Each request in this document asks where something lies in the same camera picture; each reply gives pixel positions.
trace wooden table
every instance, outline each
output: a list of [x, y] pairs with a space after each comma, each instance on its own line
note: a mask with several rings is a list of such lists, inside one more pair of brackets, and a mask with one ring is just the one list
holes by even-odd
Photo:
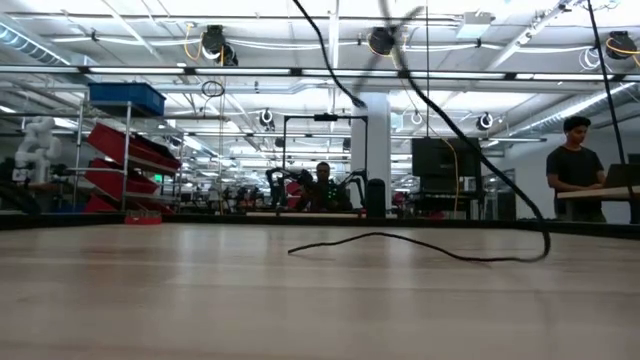
[[[632, 189], [636, 198], [640, 199], [640, 186], [633, 186]], [[601, 201], [629, 201], [629, 189], [625, 186], [598, 190], [562, 192], [558, 193], [558, 199], [565, 200], [565, 203], [567, 204], [567, 215], [572, 219], [575, 211], [573, 204], [574, 201], [586, 199], [597, 199]]]
[[640, 242], [511, 230], [164, 224], [0, 232], [1, 359], [632, 360]]

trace person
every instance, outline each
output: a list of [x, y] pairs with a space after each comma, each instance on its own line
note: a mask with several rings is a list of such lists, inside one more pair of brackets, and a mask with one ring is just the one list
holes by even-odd
[[296, 210], [302, 211], [307, 205], [312, 212], [320, 211], [349, 211], [353, 209], [351, 200], [344, 188], [339, 188], [330, 180], [331, 167], [326, 162], [316, 166], [318, 181], [302, 191]]
[[601, 189], [605, 182], [604, 169], [598, 155], [583, 147], [591, 121], [585, 117], [572, 117], [564, 122], [566, 142], [547, 157], [547, 182], [555, 190], [555, 208], [563, 221], [606, 222], [599, 200], [573, 200], [572, 214], [567, 203], [558, 199], [558, 193]]

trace column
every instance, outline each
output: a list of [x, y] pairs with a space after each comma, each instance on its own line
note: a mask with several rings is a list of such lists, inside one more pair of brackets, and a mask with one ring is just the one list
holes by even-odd
[[[354, 116], [369, 116], [368, 164], [370, 179], [381, 179], [387, 191], [387, 209], [391, 209], [391, 107], [387, 93], [361, 93], [360, 99], [367, 109], [352, 108]], [[351, 122], [351, 171], [365, 167], [365, 124], [354, 119]], [[352, 184], [351, 203], [360, 207], [358, 189]]]

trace laptop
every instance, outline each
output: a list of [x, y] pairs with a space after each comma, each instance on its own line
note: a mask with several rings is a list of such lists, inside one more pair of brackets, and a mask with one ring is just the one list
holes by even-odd
[[617, 188], [627, 186], [627, 173], [631, 180], [631, 186], [640, 185], [640, 164], [612, 164], [609, 166], [605, 188]]

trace black monitor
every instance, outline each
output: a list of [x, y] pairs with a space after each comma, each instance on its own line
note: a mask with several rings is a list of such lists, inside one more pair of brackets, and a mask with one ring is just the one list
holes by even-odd
[[[480, 149], [476, 138], [469, 139]], [[459, 177], [478, 177], [481, 175], [480, 157], [460, 139], [447, 139], [455, 149], [454, 157], [451, 147], [442, 139], [422, 138], [411, 140], [412, 174], [420, 177], [448, 177], [455, 175], [455, 159], [458, 160]]]

